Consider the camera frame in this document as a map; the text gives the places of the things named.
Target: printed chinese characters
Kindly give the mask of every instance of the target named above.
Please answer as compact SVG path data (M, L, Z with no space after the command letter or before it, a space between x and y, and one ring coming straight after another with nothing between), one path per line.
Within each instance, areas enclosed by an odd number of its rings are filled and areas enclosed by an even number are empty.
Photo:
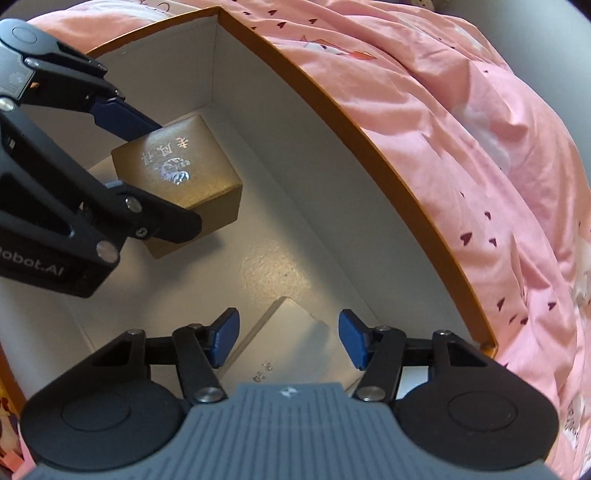
M271 362L265 362L262 364L262 370L257 372L256 375L252 377L252 379L257 383L261 383L265 379L265 374L272 371L273 366L271 365Z
M178 148L187 148L189 141L187 138L179 137L177 138L178 144L176 147ZM157 171L160 174L160 178L165 181L170 181L175 185L180 185L184 181L187 181L191 178L189 172L186 170L191 162L189 160L185 160L181 157L171 157L168 158L170 155L173 155L173 147L171 146L171 142L164 145L159 145L155 148L156 151L160 152L158 155L154 151L147 151L142 153L142 161L144 162L145 166L152 165L154 171Z
M170 142L168 143L168 145L160 145L159 147L156 147L156 150L158 150L163 157L172 155L173 153L173 149L170 148Z

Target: cartoon print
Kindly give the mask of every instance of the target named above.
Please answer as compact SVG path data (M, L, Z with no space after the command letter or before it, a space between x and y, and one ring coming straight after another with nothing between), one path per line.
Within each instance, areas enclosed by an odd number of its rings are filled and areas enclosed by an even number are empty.
M459 25L454 26L454 30L458 32L460 35L466 37L474 48L477 48L481 53L488 53L486 47L484 47L477 39L472 37L466 30L464 30Z
M566 421L562 425L562 431L571 443L573 450L577 449L579 443L579 432L581 418L584 412L584 401L580 395L577 395L569 404Z
M430 10L431 12L435 11L435 7L433 5L433 0L410 0L410 5L414 6L414 7L423 7L426 8L427 10Z
M451 109L451 113L478 140L480 146L503 173L508 174L513 168L511 155L502 145L497 134L493 132L491 120L486 116L486 113L473 109L467 103L456 105Z
M160 177L163 180L171 181L175 185L180 185L182 182L191 178L189 172L184 170L191 164L189 160L181 157L169 158L163 163L154 164L154 169L160 171Z
M11 450L18 454L21 452L18 429L14 426L16 420L16 415L10 411L8 399L2 397L2 408L0 408L0 455L2 457Z
M304 48L309 48L311 50L318 50L318 51L326 51L328 53L333 53L335 55L343 55L345 57L351 57L355 60L375 60L371 53L367 53L366 51L349 51L345 50L344 48L340 48L337 45L334 45L326 40L322 40L319 38L318 40L311 40L309 41L305 36L300 39L302 42L306 42Z

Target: fabric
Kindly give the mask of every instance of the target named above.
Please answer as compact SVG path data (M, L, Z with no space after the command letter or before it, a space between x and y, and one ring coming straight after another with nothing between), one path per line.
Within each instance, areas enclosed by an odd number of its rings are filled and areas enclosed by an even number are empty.
M12 475L12 480L22 480L25 478L31 470L35 468L35 461L31 456L31 452L29 448L25 444L24 440L22 439L21 428L18 427L18 438L21 445L22 456L24 458L24 462L19 466L19 468L14 472Z
M383 152L469 279L497 360L556 407L548 464L578 478L591 464L591 195L560 118L458 18L370 0L184 3L221 5L264 36ZM33 23L88 50L157 20L110 4Z

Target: cardboard box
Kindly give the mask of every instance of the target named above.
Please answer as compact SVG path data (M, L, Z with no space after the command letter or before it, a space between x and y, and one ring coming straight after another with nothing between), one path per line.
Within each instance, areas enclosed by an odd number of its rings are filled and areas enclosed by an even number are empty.
M201 116L122 145L112 157L121 180L197 212L203 230L196 239L238 218L242 182ZM190 242L151 238L145 243L154 258L161 258Z

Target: gold box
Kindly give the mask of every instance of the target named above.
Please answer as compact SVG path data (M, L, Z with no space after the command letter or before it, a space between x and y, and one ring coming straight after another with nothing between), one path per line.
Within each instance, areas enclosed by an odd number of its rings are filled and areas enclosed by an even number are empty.
M112 157L120 180L197 212L203 230L195 240L238 218L242 182L201 116L122 145ZM188 243L145 242L154 258Z

